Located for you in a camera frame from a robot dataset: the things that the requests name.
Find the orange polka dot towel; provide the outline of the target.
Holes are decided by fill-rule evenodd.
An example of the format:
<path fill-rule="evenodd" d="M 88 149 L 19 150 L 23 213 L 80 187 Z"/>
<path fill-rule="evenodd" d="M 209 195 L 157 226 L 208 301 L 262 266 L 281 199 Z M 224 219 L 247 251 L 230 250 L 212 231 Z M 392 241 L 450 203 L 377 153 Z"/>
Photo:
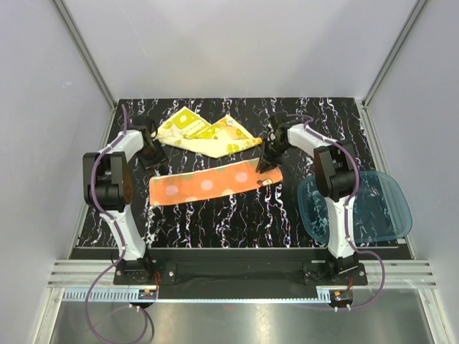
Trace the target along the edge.
<path fill-rule="evenodd" d="M 279 168 L 258 173 L 258 159 L 190 173 L 153 177 L 149 181 L 151 206 L 169 206 L 244 193 L 283 180 Z"/>

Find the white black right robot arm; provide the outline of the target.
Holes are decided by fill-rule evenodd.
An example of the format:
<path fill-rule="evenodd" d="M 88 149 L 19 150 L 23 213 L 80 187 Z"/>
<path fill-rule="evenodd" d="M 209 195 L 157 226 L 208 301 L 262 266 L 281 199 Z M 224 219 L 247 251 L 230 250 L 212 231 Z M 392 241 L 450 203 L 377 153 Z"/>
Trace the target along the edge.
<path fill-rule="evenodd" d="M 312 117 L 304 118 L 301 122 L 294 115 L 270 116 L 270 132 L 262 141 L 256 171 L 267 173 L 280 166 L 289 148 L 299 148 L 313 158 L 316 188 L 325 198 L 328 212 L 328 256 L 315 272 L 306 271 L 305 276 L 341 284 L 359 264 L 352 228 L 360 173 L 350 141 L 322 135 L 310 127 Z"/>

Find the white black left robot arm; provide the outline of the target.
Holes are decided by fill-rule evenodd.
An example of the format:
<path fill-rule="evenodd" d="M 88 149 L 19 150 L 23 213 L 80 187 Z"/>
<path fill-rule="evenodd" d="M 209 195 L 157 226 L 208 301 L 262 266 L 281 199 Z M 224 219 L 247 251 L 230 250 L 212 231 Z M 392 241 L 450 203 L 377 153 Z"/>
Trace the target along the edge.
<path fill-rule="evenodd" d="M 128 165 L 132 158 L 146 171 L 165 164 L 167 157 L 157 132 L 152 118 L 138 116 L 104 149 L 82 157 L 85 203 L 98 211 L 118 247 L 118 259 L 113 263 L 116 285 L 146 285 L 157 276 L 133 218 L 135 190 Z"/>

